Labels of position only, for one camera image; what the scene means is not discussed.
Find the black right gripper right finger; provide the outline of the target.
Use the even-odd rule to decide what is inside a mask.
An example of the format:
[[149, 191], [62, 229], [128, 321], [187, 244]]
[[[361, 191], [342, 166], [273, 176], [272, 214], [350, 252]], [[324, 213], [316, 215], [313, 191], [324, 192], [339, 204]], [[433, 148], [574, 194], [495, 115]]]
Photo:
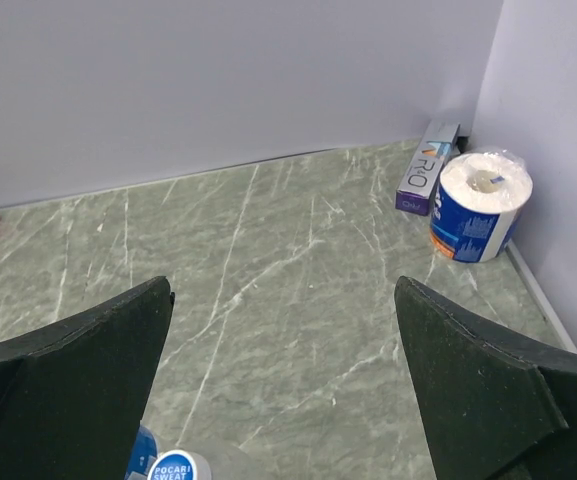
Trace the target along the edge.
[[402, 276], [396, 315], [439, 479], [577, 479], [577, 354]]

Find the blue label Pocari bottle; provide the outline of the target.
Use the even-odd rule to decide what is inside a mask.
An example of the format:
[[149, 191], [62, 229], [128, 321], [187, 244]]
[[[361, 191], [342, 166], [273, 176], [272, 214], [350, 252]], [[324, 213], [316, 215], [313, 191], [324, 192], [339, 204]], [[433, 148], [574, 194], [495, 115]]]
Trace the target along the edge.
[[124, 478], [262, 480], [272, 475], [232, 444], [195, 440], [178, 447], [141, 425]]

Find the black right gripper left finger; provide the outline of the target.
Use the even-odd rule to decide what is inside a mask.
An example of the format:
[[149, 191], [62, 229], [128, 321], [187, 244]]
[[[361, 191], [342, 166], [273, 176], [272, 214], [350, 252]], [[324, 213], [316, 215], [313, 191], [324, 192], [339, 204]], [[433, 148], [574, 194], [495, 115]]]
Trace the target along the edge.
[[169, 331], [154, 277], [0, 342], [0, 479], [121, 479]]

